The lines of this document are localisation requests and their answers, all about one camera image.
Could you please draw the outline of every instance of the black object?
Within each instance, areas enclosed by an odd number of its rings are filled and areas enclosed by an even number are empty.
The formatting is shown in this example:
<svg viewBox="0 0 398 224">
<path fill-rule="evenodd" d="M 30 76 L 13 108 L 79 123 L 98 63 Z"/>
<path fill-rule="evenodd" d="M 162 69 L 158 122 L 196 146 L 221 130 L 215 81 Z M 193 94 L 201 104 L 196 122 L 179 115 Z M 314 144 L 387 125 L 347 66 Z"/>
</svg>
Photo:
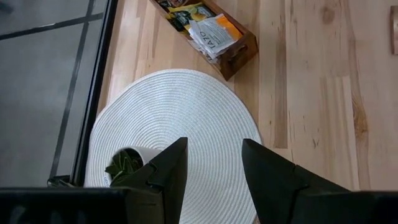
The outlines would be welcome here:
<svg viewBox="0 0 398 224">
<path fill-rule="evenodd" d="M 398 223 L 398 192 L 350 192 L 250 139 L 242 160 L 261 223 Z"/>
<path fill-rule="evenodd" d="M 178 223 L 187 182 L 180 138 L 111 189 L 1 189 L 0 223 Z M 51 186 L 66 187 L 67 176 Z"/>
</svg>

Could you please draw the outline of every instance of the woven rug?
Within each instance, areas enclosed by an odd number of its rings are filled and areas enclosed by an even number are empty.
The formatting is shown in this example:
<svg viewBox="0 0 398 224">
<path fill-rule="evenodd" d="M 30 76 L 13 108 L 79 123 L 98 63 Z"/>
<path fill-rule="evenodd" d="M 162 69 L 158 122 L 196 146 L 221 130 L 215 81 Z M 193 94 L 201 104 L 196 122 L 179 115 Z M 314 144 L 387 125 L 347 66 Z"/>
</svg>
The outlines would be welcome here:
<svg viewBox="0 0 398 224">
<path fill-rule="evenodd" d="M 98 116 L 85 187 L 107 187 L 104 170 L 124 146 L 165 149 L 188 137 L 188 179 L 180 223 L 252 223 L 242 140 L 261 142 L 241 100 L 217 79 L 163 70 L 129 85 Z"/>
</svg>

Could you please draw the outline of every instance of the wooden floor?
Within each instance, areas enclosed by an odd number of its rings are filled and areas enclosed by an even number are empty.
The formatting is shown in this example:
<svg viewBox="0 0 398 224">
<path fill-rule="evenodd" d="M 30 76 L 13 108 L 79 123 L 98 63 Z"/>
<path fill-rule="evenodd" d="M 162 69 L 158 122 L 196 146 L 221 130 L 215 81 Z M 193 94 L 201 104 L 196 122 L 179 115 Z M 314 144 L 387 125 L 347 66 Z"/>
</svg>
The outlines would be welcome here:
<svg viewBox="0 0 398 224">
<path fill-rule="evenodd" d="M 349 189 L 398 190 L 398 0 L 216 2 L 256 34 L 254 60 L 225 82 L 148 0 L 120 0 L 99 110 L 144 75 L 199 70 L 243 100 L 265 146 Z"/>
</svg>

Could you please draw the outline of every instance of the yellow packet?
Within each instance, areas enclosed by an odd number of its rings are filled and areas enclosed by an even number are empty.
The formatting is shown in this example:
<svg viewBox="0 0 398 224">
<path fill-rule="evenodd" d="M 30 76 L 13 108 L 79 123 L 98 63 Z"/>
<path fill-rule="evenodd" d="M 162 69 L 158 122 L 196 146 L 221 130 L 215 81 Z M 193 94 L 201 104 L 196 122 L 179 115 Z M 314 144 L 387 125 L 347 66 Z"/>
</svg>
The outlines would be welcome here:
<svg viewBox="0 0 398 224">
<path fill-rule="evenodd" d="M 218 25 L 226 29 L 235 41 L 239 40 L 242 37 L 240 31 L 238 31 L 234 24 L 232 24 L 224 15 L 217 17 L 216 22 L 218 23 Z"/>
<path fill-rule="evenodd" d="M 189 21 L 202 21 L 207 18 L 215 17 L 216 15 L 203 3 L 192 4 L 189 6 L 182 6 L 176 8 L 169 8 L 169 14 L 175 17 L 186 30 L 189 30 Z"/>
</svg>

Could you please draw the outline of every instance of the metal frame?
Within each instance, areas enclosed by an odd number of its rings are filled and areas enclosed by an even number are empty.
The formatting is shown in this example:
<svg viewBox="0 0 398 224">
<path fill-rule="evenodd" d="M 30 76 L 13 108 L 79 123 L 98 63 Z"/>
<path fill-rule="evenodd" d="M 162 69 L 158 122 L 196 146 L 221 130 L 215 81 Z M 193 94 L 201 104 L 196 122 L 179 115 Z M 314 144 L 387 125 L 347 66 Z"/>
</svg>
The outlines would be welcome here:
<svg viewBox="0 0 398 224">
<path fill-rule="evenodd" d="M 100 100 L 101 86 L 104 77 L 109 44 L 111 42 L 117 6 L 118 0 L 108 0 L 108 4 L 104 13 L 101 35 L 99 37 L 98 50 L 95 60 L 95 68 L 93 72 L 93 78 L 91 79 L 89 97 L 86 104 L 83 123 L 80 129 L 78 149 L 76 151 L 72 173 L 69 179 L 69 183 L 77 187 L 81 187 L 84 184 L 88 156 L 88 143 L 90 141 L 91 129 L 93 128 L 96 119 L 97 107 Z"/>
</svg>

